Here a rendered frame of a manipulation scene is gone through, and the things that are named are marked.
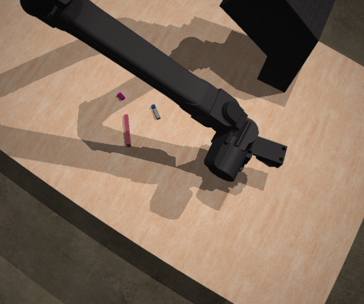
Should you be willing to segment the dark pink rectangular rod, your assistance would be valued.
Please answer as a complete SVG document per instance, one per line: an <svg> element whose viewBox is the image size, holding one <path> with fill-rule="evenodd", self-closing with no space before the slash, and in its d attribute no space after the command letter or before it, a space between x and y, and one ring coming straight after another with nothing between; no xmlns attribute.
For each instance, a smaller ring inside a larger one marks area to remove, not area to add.
<svg viewBox="0 0 364 304"><path fill-rule="evenodd" d="M131 139L130 139L130 132L129 132L129 119L128 119L128 114L124 115L124 123L125 123L125 130L126 130L126 143L127 143L127 147L131 147Z"/></svg>

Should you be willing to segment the grey rod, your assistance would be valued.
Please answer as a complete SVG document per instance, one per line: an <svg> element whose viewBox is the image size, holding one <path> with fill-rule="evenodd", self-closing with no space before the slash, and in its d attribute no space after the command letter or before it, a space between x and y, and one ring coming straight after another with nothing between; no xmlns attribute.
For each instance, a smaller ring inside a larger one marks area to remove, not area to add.
<svg viewBox="0 0 364 304"><path fill-rule="evenodd" d="M153 109L153 112L154 112L154 114L155 114L155 116L156 116L157 120L158 120L158 119L160 119L160 115L159 115L159 113L158 113L158 111L157 111L157 108L154 108L154 109Z"/></svg>

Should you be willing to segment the short magenta block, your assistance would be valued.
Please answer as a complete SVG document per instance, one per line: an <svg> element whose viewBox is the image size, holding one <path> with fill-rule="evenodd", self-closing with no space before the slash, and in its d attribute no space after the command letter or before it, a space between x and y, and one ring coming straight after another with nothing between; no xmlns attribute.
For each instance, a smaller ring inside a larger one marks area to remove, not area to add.
<svg viewBox="0 0 364 304"><path fill-rule="evenodd" d="M122 93L120 92L120 93L118 93L118 97L120 97L121 98L121 100L124 100L125 99L125 97L122 95Z"/></svg>

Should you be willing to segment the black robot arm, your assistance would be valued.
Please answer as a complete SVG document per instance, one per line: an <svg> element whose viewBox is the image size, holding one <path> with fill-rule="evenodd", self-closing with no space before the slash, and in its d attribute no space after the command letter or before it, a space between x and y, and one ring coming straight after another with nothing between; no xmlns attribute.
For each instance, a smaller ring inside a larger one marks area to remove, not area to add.
<svg viewBox="0 0 364 304"><path fill-rule="evenodd" d="M257 124L234 97L192 74L90 0L20 0L20 4L27 14L78 38L215 130L204 159L214 175L233 182L252 155L269 167L283 165L287 146L259 137Z"/></svg>

